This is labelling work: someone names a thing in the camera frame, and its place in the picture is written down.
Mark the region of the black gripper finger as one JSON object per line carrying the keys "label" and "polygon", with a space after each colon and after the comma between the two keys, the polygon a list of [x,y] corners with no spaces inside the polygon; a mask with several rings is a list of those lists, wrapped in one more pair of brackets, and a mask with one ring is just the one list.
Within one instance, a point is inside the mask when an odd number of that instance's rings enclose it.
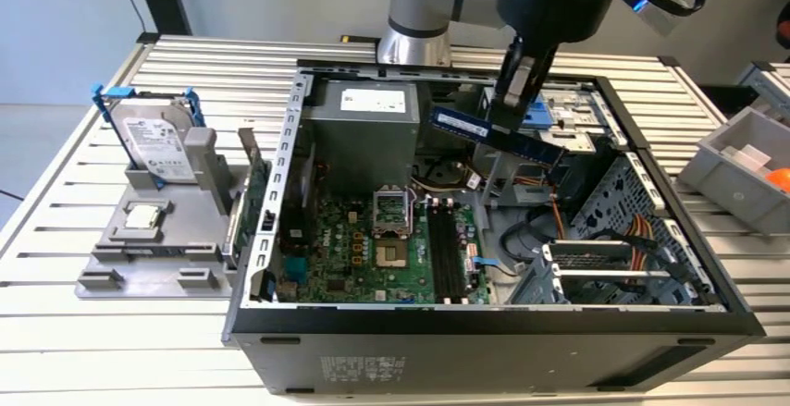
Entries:
{"label": "black gripper finger", "polygon": [[533,101],[544,87],[544,83],[550,73],[556,53],[558,50],[558,43],[545,44],[542,46],[536,46],[533,49],[534,52],[534,67],[532,71],[533,78],[530,79],[530,100]]}
{"label": "black gripper finger", "polygon": [[517,129],[525,119],[523,101],[530,90],[534,63],[526,52],[526,42],[517,35],[502,59],[491,101],[491,122],[506,129]]}

